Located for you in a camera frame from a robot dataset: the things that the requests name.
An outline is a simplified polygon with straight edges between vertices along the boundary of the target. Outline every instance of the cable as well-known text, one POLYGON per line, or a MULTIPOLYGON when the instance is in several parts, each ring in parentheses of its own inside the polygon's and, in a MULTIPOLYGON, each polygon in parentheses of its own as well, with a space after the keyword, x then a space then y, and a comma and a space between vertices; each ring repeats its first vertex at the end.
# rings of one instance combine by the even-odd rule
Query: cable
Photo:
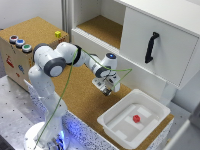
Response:
MULTIPOLYGON (((101 65, 99 62, 97 62, 87 51, 85 51, 85 50, 83 50, 83 49, 81 49, 81 50, 84 51, 86 54, 88 54, 97 64, 99 64, 101 67, 103 67, 103 68, 105 68, 105 69, 107 69, 107 70, 110 70, 110 71, 118 71, 118 72, 119 72, 119 71, 120 71, 120 72, 121 72, 121 71, 128 71, 117 83, 115 83, 115 84, 113 85, 113 87, 111 88, 111 90, 113 90, 113 89, 115 88, 115 86, 116 86, 122 79, 124 79, 124 78, 132 71, 132 68, 130 68, 130 69, 124 69, 124 70, 109 69, 109 68, 107 68, 107 67, 101 65)), ((64 95, 64 93, 65 93, 65 91, 66 91, 66 89, 67 89, 67 86, 68 86, 68 84, 69 84, 69 79, 70 79, 71 73, 72 73, 72 68, 73 68, 74 60, 75 60, 75 57, 76 57, 77 52, 78 52, 78 49, 77 49, 77 50, 75 51, 75 53, 74 53, 73 60, 72 60, 72 64, 71 64, 71 68, 70 68, 70 72, 69 72, 69 76, 68 76, 68 79, 67 79, 67 83, 65 84, 65 87, 64 87, 63 92, 62 92, 62 94, 61 94, 61 96, 60 96, 60 99, 59 99, 59 101, 58 101, 58 104, 56 105, 56 108, 55 108, 53 114, 51 115, 51 117, 50 117, 50 119, 48 120, 47 124, 45 125, 44 129, 42 130, 42 133, 40 134, 40 136, 39 136, 39 138, 38 138, 38 140, 37 140, 37 142, 36 142, 35 148, 36 148, 38 142, 40 141, 40 138, 42 137, 42 135, 43 135, 43 133, 44 133, 46 127, 48 126, 49 122, 50 122, 51 119, 53 118, 53 116, 54 116, 56 110, 58 109, 58 106, 59 106, 59 104, 60 104, 60 101, 61 101, 61 99, 62 99, 62 97, 63 97, 63 95, 64 95)))

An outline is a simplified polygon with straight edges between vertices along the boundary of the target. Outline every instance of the cardboard box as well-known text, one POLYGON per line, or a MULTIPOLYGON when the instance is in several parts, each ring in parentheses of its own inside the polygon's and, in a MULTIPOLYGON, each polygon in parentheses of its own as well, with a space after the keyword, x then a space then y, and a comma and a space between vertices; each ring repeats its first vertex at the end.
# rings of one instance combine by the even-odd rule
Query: cardboard box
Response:
POLYGON ((59 43, 69 42, 69 35, 40 17, 0 31, 0 51, 6 74, 28 91, 24 79, 29 81, 28 71, 33 66, 33 52, 23 53, 22 49, 10 44, 9 38, 12 35, 25 40, 26 44, 32 46, 32 49, 40 43, 46 43, 55 49, 59 43), (61 32, 61 37, 55 36, 56 31, 61 32))

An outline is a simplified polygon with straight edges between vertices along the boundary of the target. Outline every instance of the cabinet door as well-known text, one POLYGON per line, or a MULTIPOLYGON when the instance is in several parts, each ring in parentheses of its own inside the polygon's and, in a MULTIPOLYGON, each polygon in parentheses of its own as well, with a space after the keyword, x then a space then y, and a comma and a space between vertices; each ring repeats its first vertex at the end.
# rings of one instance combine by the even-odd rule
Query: cabinet door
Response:
POLYGON ((122 33, 120 54, 179 86, 198 38, 138 11, 127 8, 122 33), (153 32, 159 34, 154 40, 151 56, 145 56, 153 32))

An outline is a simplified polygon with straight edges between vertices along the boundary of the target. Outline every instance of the black handle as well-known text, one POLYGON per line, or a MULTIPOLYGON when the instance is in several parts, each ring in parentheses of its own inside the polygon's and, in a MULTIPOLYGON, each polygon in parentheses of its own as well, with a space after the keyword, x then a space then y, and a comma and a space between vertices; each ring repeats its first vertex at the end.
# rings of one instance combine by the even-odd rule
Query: black handle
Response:
POLYGON ((146 64, 153 60, 153 57, 151 57, 151 53, 152 53, 152 49, 153 49, 153 45, 154 45, 154 40, 158 37, 159 37, 159 34, 156 33, 156 32, 153 32, 153 36, 149 40, 147 53, 146 53, 146 56, 145 56, 145 63, 146 64))

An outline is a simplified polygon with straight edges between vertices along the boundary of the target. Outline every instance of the white robotic arm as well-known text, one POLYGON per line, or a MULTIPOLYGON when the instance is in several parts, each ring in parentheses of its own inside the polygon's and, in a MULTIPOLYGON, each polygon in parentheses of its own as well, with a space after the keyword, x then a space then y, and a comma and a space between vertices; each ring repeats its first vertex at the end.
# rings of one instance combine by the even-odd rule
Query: white robotic arm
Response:
MULTIPOLYGON (((58 104, 60 96, 55 92, 55 87, 50 77, 59 76, 63 72, 65 66, 72 65, 72 62, 75 67, 85 64, 96 76, 92 82, 106 96, 110 95, 111 91, 119 91, 120 84, 117 83, 120 78, 116 71, 113 71, 117 67, 116 56, 108 53, 102 61, 97 57, 97 55, 92 55, 92 57, 93 58, 91 58, 79 46, 66 42, 60 43, 55 50, 44 43, 35 47, 35 65, 29 70, 29 78, 33 87, 40 96, 41 101, 48 110, 48 113, 45 114, 45 124, 35 137, 36 141, 40 139, 38 146, 43 150, 51 149, 49 143, 53 141, 55 142, 57 137, 60 137, 63 130, 62 116, 65 115, 67 111, 65 102, 61 100, 59 104, 60 106, 54 113, 55 106, 58 104)), ((65 144, 60 146, 59 149, 66 149, 65 144)))

